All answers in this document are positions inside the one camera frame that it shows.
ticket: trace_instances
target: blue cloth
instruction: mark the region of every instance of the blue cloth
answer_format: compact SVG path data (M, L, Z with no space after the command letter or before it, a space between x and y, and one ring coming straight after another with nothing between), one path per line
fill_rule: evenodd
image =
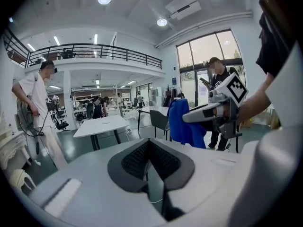
M193 147L205 149L203 137L206 130L199 123L183 122L182 115L188 112L187 99L178 99L171 102L167 112L171 138L182 145L189 143Z

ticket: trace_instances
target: column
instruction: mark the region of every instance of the column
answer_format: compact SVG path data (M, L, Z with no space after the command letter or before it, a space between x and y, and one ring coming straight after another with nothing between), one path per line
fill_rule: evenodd
M67 123L69 124L68 129L72 131L76 129L76 122L71 98L71 72L69 70L64 71L63 96Z

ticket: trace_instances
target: floor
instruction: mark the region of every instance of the floor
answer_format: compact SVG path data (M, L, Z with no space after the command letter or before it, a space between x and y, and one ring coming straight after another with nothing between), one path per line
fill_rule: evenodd
M125 129L118 130L121 142L127 142L139 138L153 138L154 137L154 127L151 126L150 115L147 113L141 114L140 120L140 130L137 132L137 115L136 111L129 112L126 115L125 120L128 121L129 127L132 133L129 135L125 134ZM259 140L264 134L270 131L270 128L265 125L253 124L251 128L241 128L243 135L239 137L239 153L241 153L245 143L253 140ZM91 146L90 137L73 138L74 131L59 132L58 137L62 143L62 151L67 162L71 162L77 157L93 151ZM157 137L165 139L164 131L157 129ZM208 145L211 138L211 132L208 132L205 136L205 144ZM113 132L103 133L98 135L100 148L107 148L117 144L116 138ZM236 153L235 139L230 141L231 146L229 148L230 152ZM46 150L41 149L41 153L38 156L37 160L41 162L42 166L37 166L32 164L26 169L26 172L32 177L33 181L38 185L45 178L47 178L52 173L56 172L56 167L49 158ZM162 199L162 189L163 182L158 176L157 172L153 167L150 168L149 172L149 189L150 189L150 201L153 203L154 207L160 212L161 211L161 199ZM27 188L22 188L25 194L28 194L29 191Z

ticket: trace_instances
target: balcony railing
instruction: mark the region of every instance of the balcony railing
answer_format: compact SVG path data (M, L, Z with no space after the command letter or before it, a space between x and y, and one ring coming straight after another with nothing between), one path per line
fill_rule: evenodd
M4 44L9 57L30 67L44 60L64 60L70 58L102 58L110 60L134 61L145 66L155 66L162 69L162 60L137 51L105 44L62 44L29 51L10 30L4 33Z

